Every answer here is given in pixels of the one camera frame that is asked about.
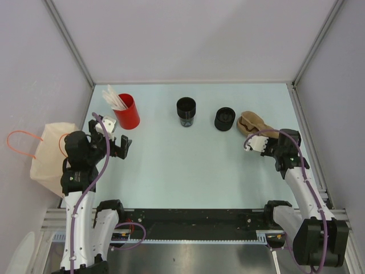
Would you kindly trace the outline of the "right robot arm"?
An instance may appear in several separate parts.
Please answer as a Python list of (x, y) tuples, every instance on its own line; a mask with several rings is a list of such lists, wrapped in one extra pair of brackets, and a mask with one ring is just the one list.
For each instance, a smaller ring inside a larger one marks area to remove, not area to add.
[(301, 136), (283, 129), (277, 138), (267, 137), (262, 156), (275, 159), (275, 169), (289, 185), (300, 216), (291, 205), (278, 203), (263, 214), (263, 223), (270, 229), (279, 226), (292, 242), (295, 261), (310, 267), (341, 267), (347, 247), (349, 227), (338, 220), (320, 197), (307, 160), (300, 151)]

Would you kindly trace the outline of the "brown pulp cup carrier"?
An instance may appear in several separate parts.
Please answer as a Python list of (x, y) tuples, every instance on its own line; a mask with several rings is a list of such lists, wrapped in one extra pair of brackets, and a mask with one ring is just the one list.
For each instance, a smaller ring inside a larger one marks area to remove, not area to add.
[(264, 120), (252, 111), (244, 111), (237, 120), (237, 128), (244, 137), (262, 130), (273, 130)]

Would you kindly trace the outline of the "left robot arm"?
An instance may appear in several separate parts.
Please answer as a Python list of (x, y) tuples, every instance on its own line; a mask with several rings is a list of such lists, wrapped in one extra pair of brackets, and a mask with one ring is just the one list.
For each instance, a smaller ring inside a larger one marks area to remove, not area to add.
[(96, 182), (103, 171), (96, 166), (110, 157), (125, 159), (132, 143), (125, 135), (116, 145), (116, 120), (100, 116), (88, 123), (89, 132), (74, 131), (65, 136), (60, 180), (66, 205), (66, 239), (58, 273), (108, 273), (107, 254), (115, 228), (127, 215), (120, 200), (99, 203), (92, 213)]

